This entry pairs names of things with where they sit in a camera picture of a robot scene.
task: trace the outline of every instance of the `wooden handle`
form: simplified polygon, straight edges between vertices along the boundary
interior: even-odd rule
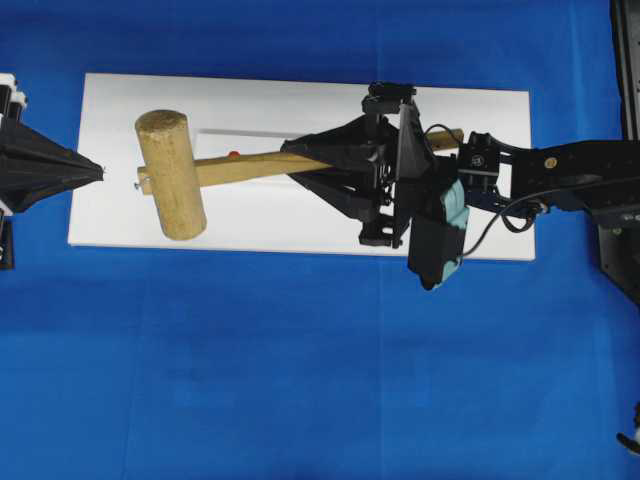
[[[162,231],[173,240],[196,237],[207,227],[207,218],[187,117],[156,110],[142,115],[135,127],[148,172],[144,184],[153,189]]]
[[[452,133],[455,139],[445,131],[429,133],[427,139],[434,151],[449,150],[457,148],[458,142],[464,139],[462,130],[452,130]],[[201,187],[242,182],[271,175],[321,170],[329,167],[330,165],[326,163],[284,152],[235,155],[195,161],[195,170]],[[138,168],[138,182],[145,195],[153,193],[153,183],[155,182],[150,182],[149,176],[148,167]]]
[[[426,136],[427,141],[434,152],[458,148],[460,142],[464,140],[464,132],[462,129],[456,128],[455,130],[451,130],[451,133],[446,130],[441,130],[438,132],[431,132]]]

